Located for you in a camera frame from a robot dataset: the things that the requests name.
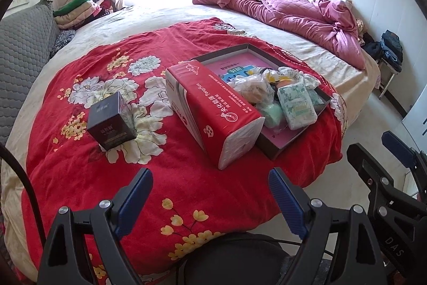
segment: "stool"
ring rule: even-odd
[[[390,70],[392,75],[385,85],[383,83],[380,83],[379,90],[381,91],[381,94],[379,95],[378,99],[381,99],[383,97],[390,84],[392,83],[394,77],[399,74],[399,72],[397,72],[392,66],[390,66],[390,64],[384,58],[380,58],[378,62],[379,68],[381,69],[384,65]]]

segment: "bed sheet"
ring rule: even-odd
[[[7,147],[25,168],[29,134],[37,112],[41,108],[48,84],[64,66],[87,54],[99,45],[111,44],[133,34],[157,30],[178,22],[189,22],[210,17],[245,30],[252,35],[284,48],[306,62],[324,76],[341,94],[347,104],[343,117],[349,126],[359,114],[376,84],[379,70],[366,54],[367,68],[359,71],[330,52],[301,38],[262,24],[254,19],[230,10],[217,7],[188,6],[155,9],[128,8],[108,17],[94,21],[77,31],[73,41],[45,66],[35,81],[18,115],[9,137]],[[21,210],[22,185],[10,168],[2,165],[1,204],[6,225],[6,245],[14,264],[30,279],[36,279],[37,270],[29,258]]]

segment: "headboard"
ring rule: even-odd
[[[40,0],[0,21],[0,142],[6,144],[25,98],[49,60],[59,28]]]

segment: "bolt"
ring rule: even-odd
[[[321,200],[318,200],[317,198],[311,200],[311,205],[313,207],[319,208],[323,205],[323,202]]]
[[[111,205],[111,202],[109,200],[103,200],[100,202],[100,208],[105,209],[108,208]]]
[[[387,215],[387,209],[385,207],[379,207],[378,209],[378,213],[382,216],[385,217]]]
[[[64,215],[65,213],[68,212],[68,207],[63,206],[63,207],[59,208],[58,212],[59,212],[59,214]]]
[[[353,207],[353,210],[357,213],[357,214],[362,214],[363,213],[363,208],[360,205],[355,205]]]

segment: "tile floor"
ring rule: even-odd
[[[408,170],[382,145],[381,136],[385,131],[393,131],[408,146],[415,147],[415,144],[401,123],[401,115],[385,97],[379,100],[378,95],[377,91],[370,95],[358,119],[347,130],[342,142],[343,159],[327,166],[323,174],[305,189],[310,198],[319,198],[330,207],[350,208],[354,204],[360,204],[367,210],[369,189],[347,162],[345,154],[353,143],[362,144],[390,173],[394,186],[403,189]],[[300,242],[300,239],[290,232],[282,215],[274,217],[252,232]],[[336,235],[330,235],[327,249],[333,252],[335,242]],[[296,254],[298,249],[287,245],[283,248],[289,254]],[[169,284],[174,284],[173,277],[162,282],[162,285]]]

